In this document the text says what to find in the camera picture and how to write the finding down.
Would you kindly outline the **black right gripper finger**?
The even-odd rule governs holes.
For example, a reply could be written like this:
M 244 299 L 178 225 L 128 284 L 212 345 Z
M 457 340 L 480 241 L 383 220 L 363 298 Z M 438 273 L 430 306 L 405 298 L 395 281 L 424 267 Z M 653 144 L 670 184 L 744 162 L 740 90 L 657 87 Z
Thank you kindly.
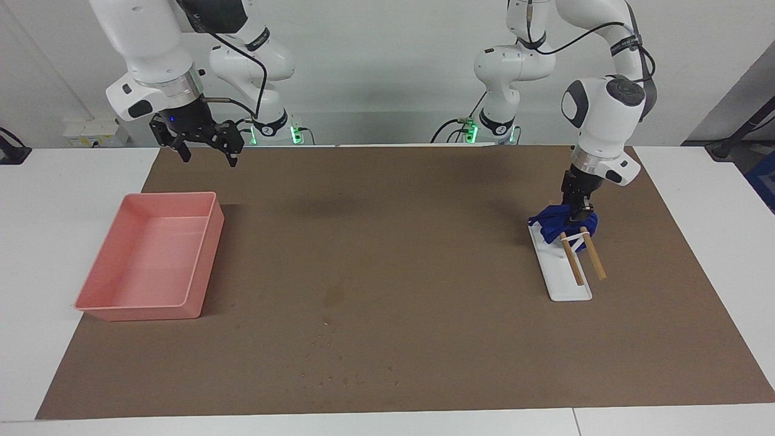
M 161 118 L 151 118 L 150 129 L 160 147 L 168 147 L 176 151 L 182 161 L 188 163 L 191 159 L 191 152 L 186 146 L 185 136 L 173 134 Z
M 234 121 L 215 122 L 206 127 L 206 144 L 221 152 L 229 166 L 235 168 L 239 161 L 245 141 L 242 132 Z

